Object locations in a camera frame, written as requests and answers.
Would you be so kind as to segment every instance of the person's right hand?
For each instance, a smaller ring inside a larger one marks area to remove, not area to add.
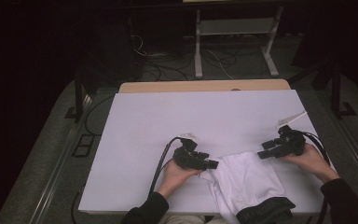
[[[327,164],[315,146],[307,143],[301,156],[288,155],[281,157],[281,160],[297,164],[304,171],[316,175],[324,183],[339,178],[339,175]]]
[[[193,175],[199,175],[202,170],[182,169],[174,160],[169,161],[164,168],[164,176],[157,192],[165,199],[180,188]]]

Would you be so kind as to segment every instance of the black handheld controller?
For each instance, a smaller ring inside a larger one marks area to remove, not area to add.
[[[195,151],[197,143],[191,139],[179,138],[182,146],[177,148],[173,153],[173,159],[183,169],[191,168],[196,170],[216,169],[218,161],[206,160],[208,153]]]
[[[264,160],[269,157],[280,158],[290,154],[300,156],[304,152],[305,138],[300,131],[292,130],[288,125],[278,130],[279,138],[262,144],[264,151],[257,152],[258,157]]]

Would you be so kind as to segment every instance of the metal stand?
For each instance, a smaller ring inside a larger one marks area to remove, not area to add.
[[[194,64],[196,65],[196,78],[202,78],[202,64],[201,64],[201,55],[200,55],[200,11],[197,10],[197,20],[196,20],[196,53],[194,55]]]
[[[83,114],[83,91],[81,86],[81,81],[79,75],[75,75],[75,103],[76,107],[71,107],[66,112],[65,118],[66,119],[75,119],[75,123],[80,120],[80,117]]]
[[[339,110],[339,95],[341,91],[341,73],[338,68],[338,64],[330,60],[324,60],[312,67],[304,70],[303,72],[287,79],[289,85],[292,85],[301,78],[309,75],[312,72],[319,71],[318,76],[313,80],[312,86],[316,90],[322,90],[326,86],[327,82],[332,79],[332,92],[331,92],[331,110],[337,116],[342,119],[342,116],[354,116],[356,112],[353,110],[348,102],[343,102],[346,110]]]
[[[197,10],[196,18],[196,52],[194,55],[194,64],[196,69],[196,78],[202,78],[202,64],[200,56],[200,37],[202,35],[238,35],[238,34],[269,34],[268,43],[261,49],[264,60],[272,77],[279,75],[275,63],[272,61],[271,47],[278,30],[283,7],[278,7],[274,18],[262,19],[244,19],[244,20],[226,20],[225,21],[202,21],[200,20],[200,11]]]
[[[275,14],[274,21],[271,25],[271,30],[269,31],[269,39],[267,45],[262,48],[264,60],[266,61],[269,73],[272,77],[277,77],[279,75],[277,68],[275,67],[275,63],[272,61],[271,55],[269,52],[271,51],[272,43],[274,41],[275,35],[278,30],[279,22],[281,20],[281,15],[283,12],[283,7],[278,7],[277,13]]]

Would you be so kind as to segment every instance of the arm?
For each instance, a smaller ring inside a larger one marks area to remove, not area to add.
[[[333,223],[358,223],[358,197],[347,182],[324,161],[314,146],[306,144],[303,155],[289,155],[281,160],[297,164],[324,182],[321,191],[330,204]]]
[[[193,169],[182,169],[175,161],[167,163],[164,169],[164,175],[157,192],[146,200],[140,207],[134,207],[121,220],[122,224],[153,224],[158,223],[159,220],[168,211],[169,205],[167,199],[180,188],[192,176],[201,173],[202,171]]]

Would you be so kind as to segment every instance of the white board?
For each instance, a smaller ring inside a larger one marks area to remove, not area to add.
[[[200,140],[211,157],[260,151],[279,137],[275,125],[304,110],[296,91],[207,91],[119,93],[112,103],[79,210],[126,212],[146,199],[165,146],[179,133]],[[308,115],[292,129],[316,134]],[[172,144],[166,161],[180,145]],[[322,183],[295,165],[268,159],[294,213],[318,213]],[[193,176],[169,199],[171,213],[218,213],[205,180]]]

